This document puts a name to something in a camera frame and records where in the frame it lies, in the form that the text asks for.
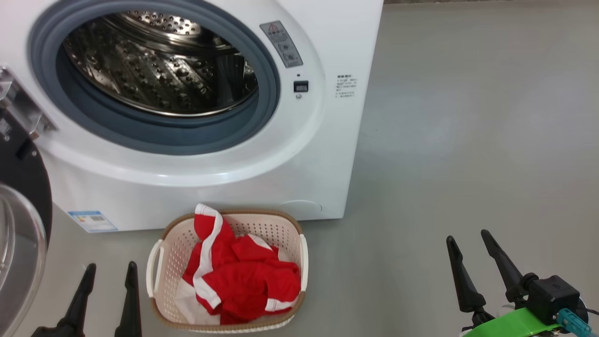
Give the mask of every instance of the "gray rubber seal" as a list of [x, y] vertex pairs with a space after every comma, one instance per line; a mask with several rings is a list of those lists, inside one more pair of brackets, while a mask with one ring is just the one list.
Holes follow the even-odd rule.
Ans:
[[[229, 41], [254, 68], [258, 93], [216, 116], [169, 118], [100, 92], [75, 69], [61, 44], [87, 21], [139, 9], [182, 15]], [[139, 151], [194, 155], [230, 148], [264, 127], [279, 101], [279, 73], [266, 47], [237, 19], [202, 0], [62, 0], [35, 24], [29, 57], [41, 87], [65, 115], [102, 138]]]

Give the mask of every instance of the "black cable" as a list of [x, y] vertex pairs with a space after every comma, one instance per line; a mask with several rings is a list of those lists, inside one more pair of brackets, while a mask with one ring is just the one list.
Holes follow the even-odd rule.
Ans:
[[593, 310], [593, 309], [589, 309], [589, 308], [587, 308], [587, 309], [586, 309], [586, 311], [587, 311], [587, 312], [590, 312], [590, 313], [592, 313], [592, 314], [595, 314], [595, 315], [599, 315], [599, 311], [597, 311], [597, 310]]

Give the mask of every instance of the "round door opening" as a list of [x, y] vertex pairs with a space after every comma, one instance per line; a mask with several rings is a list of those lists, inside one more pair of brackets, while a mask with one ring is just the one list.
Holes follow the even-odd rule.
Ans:
[[268, 49], [202, 0], [63, 0], [39, 19], [30, 47], [62, 113], [139, 151], [230, 148], [264, 127], [279, 100]]
[[149, 113], [214, 115], [258, 88], [252, 66], [234, 46], [171, 14], [134, 10], [103, 16], [72, 31], [63, 48], [103, 93]]

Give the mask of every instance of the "blue connector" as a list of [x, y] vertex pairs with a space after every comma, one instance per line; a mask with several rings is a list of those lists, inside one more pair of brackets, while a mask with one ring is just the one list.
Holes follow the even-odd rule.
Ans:
[[569, 309], [564, 308], [560, 310], [556, 321], [559, 325], [578, 337], [596, 336], [596, 334], [591, 333], [591, 327]]

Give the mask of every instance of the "door hinge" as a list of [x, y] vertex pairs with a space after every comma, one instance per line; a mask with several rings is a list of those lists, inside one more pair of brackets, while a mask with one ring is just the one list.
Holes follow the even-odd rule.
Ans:
[[32, 140], [56, 127], [6, 68], [0, 68], [0, 109], [6, 109]]

